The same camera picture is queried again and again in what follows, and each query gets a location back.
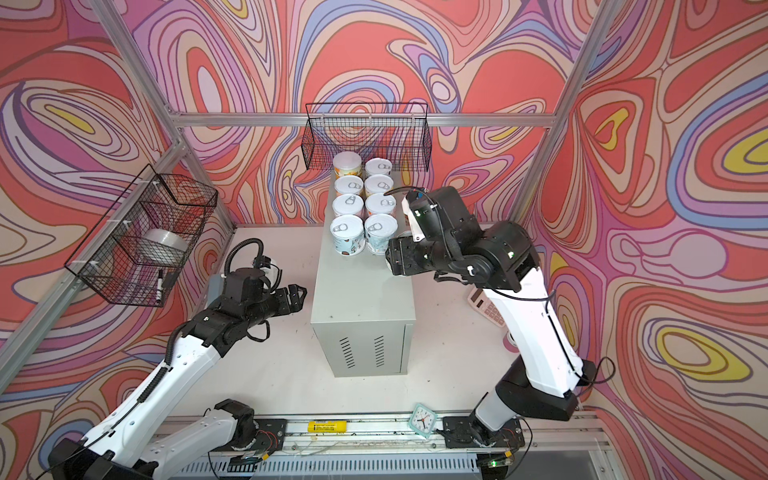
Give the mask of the blue can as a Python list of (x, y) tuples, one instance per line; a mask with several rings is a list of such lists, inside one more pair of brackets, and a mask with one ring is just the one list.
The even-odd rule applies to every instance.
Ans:
[(336, 217), (330, 224), (335, 251), (342, 256), (355, 256), (366, 245), (364, 223), (356, 215)]
[(398, 230), (398, 222), (389, 214), (374, 214), (369, 216), (364, 223), (365, 236), (368, 249), (374, 254), (385, 254), (389, 241)]

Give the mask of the pink label can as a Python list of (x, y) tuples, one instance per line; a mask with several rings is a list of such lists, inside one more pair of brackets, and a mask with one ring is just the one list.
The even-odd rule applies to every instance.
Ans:
[(334, 188), (337, 196), (361, 196), (364, 190), (364, 180), (355, 175), (341, 176), (334, 181)]
[(383, 193), (371, 194), (365, 201), (365, 208), (369, 216), (378, 214), (393, 215), (396, 205), (397, 201), (393, 196)]

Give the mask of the white brown label can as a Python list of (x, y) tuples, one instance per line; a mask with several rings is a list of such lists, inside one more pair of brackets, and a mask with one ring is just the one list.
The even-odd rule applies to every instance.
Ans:
[(365, 172), (367, 176), (391, 174), (393, 164), (385, 158), (372, 158), (365, 163)]

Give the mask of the can one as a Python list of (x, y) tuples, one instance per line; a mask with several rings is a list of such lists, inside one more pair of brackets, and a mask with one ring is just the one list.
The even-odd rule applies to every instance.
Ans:
[(332, 202), (332, 210), (336, 217), (347, 215), (362, 217), (364, 208), (365, 202), (357, 194), (342, 194)]

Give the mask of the orange fruit can plastic lid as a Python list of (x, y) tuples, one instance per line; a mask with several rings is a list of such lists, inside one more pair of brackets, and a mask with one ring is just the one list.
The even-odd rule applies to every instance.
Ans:
[(339, 152), (332, 159), (332, 167), (336, 178), (360, 176), (362, 165), (362, 157), (354, 151)]

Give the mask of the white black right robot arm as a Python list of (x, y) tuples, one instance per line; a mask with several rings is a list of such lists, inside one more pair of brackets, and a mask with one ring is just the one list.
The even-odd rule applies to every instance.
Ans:
[(570, 345), (528, 232), (513, 221), (482, 228), (453, 187), (398, 191), (410, 232), (388, 243), (385, 258), (392, 274), (430, 272), (437, 282), (480, 289), (519, 350), (468, 417), (474, 441), (491, 445), (509, 421), (520, 417), (569, 420), (579, 403), (577, 388), (594, 382), (597, 367)]

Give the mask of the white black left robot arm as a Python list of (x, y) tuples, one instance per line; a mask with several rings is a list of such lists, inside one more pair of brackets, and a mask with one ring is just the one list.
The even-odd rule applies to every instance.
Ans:
[(82, 439), (61, 440), (50, 452), (55, 479), (168, 479), (217, 449), (248, 451), (261, 434), (254, 411), (225, 399), (202, 419), (153, 442), (152, 437), (190, 389), (250, 328), (300, 312), (305, 287), (275, 287), (264, 270), (226, 273), (221, 295), (176, 327), (163, 360), (119, 407)]

